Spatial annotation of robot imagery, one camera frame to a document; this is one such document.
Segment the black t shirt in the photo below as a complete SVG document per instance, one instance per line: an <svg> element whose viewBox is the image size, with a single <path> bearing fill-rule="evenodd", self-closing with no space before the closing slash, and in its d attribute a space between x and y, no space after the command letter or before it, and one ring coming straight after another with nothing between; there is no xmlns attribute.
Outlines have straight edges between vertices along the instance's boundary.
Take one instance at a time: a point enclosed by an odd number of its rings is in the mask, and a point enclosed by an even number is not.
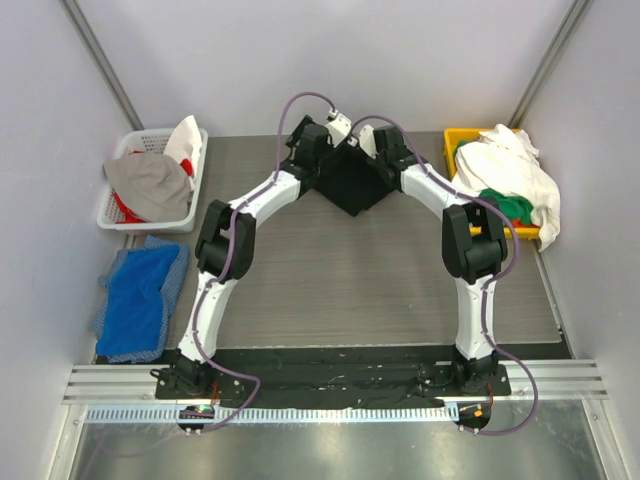
<svg viewBox="0 0 640 480"><path fill-rule="evenodd" d="M362 150L340 145L323 161L314 189L348 215L358 216L392 192L369 160Z"/></svg>

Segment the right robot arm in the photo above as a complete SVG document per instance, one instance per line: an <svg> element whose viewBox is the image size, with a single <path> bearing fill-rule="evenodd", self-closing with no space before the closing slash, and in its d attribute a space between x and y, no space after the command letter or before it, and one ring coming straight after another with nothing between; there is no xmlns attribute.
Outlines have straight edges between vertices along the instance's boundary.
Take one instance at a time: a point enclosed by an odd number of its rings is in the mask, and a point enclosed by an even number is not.
<svg viewBox="0 0 640 480"><path fill-rule="evenodd" d="M493 300L508 246L497 207L457 191L410 151L394 126L363 127L359 145L386 183L418 200L441 221L441 257L454 278L458 308L449 383L462 394L475 394L497 374L499 365Z"/></svg>

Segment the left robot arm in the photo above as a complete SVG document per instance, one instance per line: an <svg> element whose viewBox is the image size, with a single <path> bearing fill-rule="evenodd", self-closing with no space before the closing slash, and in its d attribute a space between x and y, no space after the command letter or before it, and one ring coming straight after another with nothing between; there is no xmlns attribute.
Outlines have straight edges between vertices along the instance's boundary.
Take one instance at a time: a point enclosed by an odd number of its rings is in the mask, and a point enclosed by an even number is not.
<svg viewBox="0 0 640 480"><path fill-rule="evenodd" d="M170 387L193 399L211 391L211 361L222 317L235 286L252 265L258 228L315 186L322 163L336 152L351 127L340 113L324 125L304 118L288 138L289 156L264 182L231 202L210 203L195 247L196 298L169 368Z"/></svg>

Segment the yellow plastic bin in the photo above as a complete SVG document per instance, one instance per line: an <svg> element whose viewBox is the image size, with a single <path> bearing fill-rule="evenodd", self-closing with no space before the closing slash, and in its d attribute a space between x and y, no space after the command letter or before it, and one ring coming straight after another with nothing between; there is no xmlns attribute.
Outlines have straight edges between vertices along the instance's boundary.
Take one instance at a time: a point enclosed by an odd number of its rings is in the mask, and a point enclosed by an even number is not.
<svg viewBox="0 0 640 480"><path fill-rule="evenodd" d="M481 132L483 132L481 128L448 128L444 131L443 155L450 178L453 178L457 172L455 158L459 148L467 143L478 140ZM530 227L514 226L514 228L521 239L537 240L539 238L540 228L534 224Z"/></svg>

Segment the white t shirt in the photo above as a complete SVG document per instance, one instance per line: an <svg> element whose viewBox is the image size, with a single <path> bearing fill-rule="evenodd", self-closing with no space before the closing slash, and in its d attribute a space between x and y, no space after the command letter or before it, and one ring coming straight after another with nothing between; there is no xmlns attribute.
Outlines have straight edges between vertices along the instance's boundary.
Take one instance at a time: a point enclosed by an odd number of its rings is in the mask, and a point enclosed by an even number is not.
<svg viewBox="0 0 640 480"><path fill-rule="evenodd" d="M483 129L478 140L459 148L457 172L451 181L456 189L472 196L490 188L526 198L533 205L532 223L540 228L539 250L544 251L561 231L561 197L538 156L526 131L498 124Z"/></svg>

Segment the white and red garment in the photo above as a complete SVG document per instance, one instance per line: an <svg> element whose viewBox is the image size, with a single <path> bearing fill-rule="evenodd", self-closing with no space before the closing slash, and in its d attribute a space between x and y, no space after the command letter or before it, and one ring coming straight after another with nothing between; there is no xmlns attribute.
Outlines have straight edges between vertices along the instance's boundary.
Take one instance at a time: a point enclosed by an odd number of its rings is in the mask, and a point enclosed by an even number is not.
<svg viewBox="0 0 640 480"><path fill-rule="evenodd" d="M184 118L171 133L168 143L162 153L173 158L179 163L186 172L190 184L191 193L194 190L196 167L198 166L201 149L201 136L197 122L193 116ZM134 150L130 154L144 153L151 151ZM136 217L119 199L113 190L113 198L115 199L120 211L124 214L125 223L147 223Z"/></svg>

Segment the green t shirt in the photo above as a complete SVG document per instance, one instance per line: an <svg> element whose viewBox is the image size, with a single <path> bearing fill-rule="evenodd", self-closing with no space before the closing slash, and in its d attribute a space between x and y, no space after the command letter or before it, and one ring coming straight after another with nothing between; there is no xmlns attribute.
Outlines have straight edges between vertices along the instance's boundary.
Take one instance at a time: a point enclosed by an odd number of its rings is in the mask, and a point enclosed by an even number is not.
<svg viewBox="0 0 640 480"><path fill-rule="evenodd" d="M499 209L515 227L533 226L531 219L533 205L526 198L503 195L490 188L482 190L479 197L483 199L495 199Z"/></svg>

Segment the white plastic laundry basket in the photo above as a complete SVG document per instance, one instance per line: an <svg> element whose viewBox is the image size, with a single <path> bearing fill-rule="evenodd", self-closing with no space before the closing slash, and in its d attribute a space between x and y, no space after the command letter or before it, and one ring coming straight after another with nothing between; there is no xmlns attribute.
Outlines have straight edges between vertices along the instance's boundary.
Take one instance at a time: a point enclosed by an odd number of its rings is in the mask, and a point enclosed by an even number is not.
<svg viewBox="0 0 640 480"><path fill-rule="evenodd" d="M120 158L132 153L134 150L162 153L169 141L173 128L156 128L132 131L125 135L117 144L115 156ZM176 222L156 223L124 223L124 214L120 211L115 199L113 189L108 181L102 187L99 195L99 204L96 213L96 223L104 230L114 230L131 234L179 234L189 233L193 230L198 202L205 173L208 132L200 128L201 149L198 166L196 167L194 190L190 194L187 216Z"/></svg>

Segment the beige grey shirt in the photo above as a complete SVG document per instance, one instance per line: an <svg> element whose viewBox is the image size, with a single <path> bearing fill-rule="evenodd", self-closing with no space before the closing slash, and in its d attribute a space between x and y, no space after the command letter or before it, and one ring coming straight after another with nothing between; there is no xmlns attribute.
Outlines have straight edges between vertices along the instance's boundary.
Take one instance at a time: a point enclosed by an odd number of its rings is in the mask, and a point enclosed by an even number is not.
<svg viewBox="0 0 640 480"><path fill-rule="evenodd" d="M104 173L121 202L150 223L184 220L191 194L189 178L170 156L134 153L103 164Z"/></svg>

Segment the blue checkered shirt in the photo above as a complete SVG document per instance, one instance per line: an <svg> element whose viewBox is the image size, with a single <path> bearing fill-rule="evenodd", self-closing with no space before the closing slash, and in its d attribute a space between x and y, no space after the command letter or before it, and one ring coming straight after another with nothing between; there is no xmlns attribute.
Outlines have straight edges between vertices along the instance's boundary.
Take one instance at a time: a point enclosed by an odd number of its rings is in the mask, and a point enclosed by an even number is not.
<svg viewBox="0 0 640 480"><path fill-rule="evenodd" d="M166 282L161 289L161 295L163 297L163 303L164 303L164 318L163 318L163 325L161 327L160 340L159 340L158 347L156 348L156 350L151 352L140 352L138 354L132 354L127 356L120 356L120 357L102 356L106 358L108 362L110 363L123 363L123 362L148 363L158 359L161 356L167 343L170 319L176 309L179 295L181 293L181 289L183 287L184 280L188 271L189 261L190 261L190 249L184 243L174 243L168 240L164 240L164 239L149 235L145 238L143 245L141 247L131 248L131 249L122 249L118 251L116 254L116 258L114 259L110 267L109 272L106 275L99 278L99 284L104 288L106 296L91 322L91 329L95 334L96 345L97 345L98 339L100 338L102 323L104 320L104 315L107 307L107 287L108 287L109 281L111 280L111 277L115 274L115 272L118 271L121 264L123 263L126 253L130 250L160 248L162 246L168 246L168 245L179 246L180 252L176 257L174 263L170 267Z"/></svg>

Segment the solid blue shirt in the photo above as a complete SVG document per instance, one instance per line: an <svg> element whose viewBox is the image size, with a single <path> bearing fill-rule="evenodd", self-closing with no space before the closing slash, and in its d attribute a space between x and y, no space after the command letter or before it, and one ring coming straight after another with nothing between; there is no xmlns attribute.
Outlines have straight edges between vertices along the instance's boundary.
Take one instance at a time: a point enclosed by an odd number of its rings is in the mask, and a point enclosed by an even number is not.
<svg viewBox="0 0 640 480"><path fill-rule="evenodd" d="M164 318L161 289L180 252L177 245L130 250L107 287L96 353L120 357L156 350Z"/></svg>

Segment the right corner aluminium post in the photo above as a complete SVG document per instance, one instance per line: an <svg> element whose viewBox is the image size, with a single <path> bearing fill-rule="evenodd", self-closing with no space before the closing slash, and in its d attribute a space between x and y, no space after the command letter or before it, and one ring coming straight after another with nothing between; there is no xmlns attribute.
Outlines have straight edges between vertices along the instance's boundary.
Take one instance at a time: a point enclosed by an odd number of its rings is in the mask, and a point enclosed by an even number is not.
<svg viewBox="0 0 640 480"><path fill-rule="evenodd" d="M508 121L509 127L521 127L593 3L593 0L573 0L570 3Z"/></svg>

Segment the corner aluminium post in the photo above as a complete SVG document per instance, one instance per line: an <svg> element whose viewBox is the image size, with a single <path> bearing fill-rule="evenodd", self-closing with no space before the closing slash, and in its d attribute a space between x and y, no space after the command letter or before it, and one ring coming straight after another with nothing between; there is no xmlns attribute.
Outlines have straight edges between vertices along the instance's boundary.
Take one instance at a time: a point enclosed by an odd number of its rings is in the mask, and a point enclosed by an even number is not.
<svg viewBox="0 0 640 480"><path fill-rule="evenodd" d="M593 3L593 0L573 0L570 3L508 121L509 127L521 127Z"/></svg>
<svg viewBox="0 0 640 480"><path fill-rule="evenodd" d="M60 0L59 4L128 124L133 130L143 130L144 124L81 5L77 0Z"/></svg>

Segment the left corner aluminium post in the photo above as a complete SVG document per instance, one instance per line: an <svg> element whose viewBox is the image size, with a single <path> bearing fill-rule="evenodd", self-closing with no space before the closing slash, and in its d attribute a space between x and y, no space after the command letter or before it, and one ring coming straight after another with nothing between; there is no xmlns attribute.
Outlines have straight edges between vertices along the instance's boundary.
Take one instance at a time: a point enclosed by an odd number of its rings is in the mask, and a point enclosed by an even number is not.
<svg viewBox="0 0 640 480"><path fill-rule="evenodd" d="M143 130L144 124L81 5L77 0L60 0L59 4L128 124L133 130Z"/></svg>

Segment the aluminium rail frame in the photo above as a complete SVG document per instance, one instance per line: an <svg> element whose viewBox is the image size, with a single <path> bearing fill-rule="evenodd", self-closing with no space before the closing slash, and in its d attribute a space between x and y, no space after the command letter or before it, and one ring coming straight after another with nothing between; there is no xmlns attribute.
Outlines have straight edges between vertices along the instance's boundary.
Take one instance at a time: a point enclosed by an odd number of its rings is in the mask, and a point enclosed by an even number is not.
<svg viewBox="0 0 640 480"><path fill-rule="evenodd" d="M593 360L529 360L524 367L502 363L510 400L531 400L532 382L542 400L606 399L602 376ZM150 365L75 365L63 393L64 405L165 404L155 397Z"/></svg>

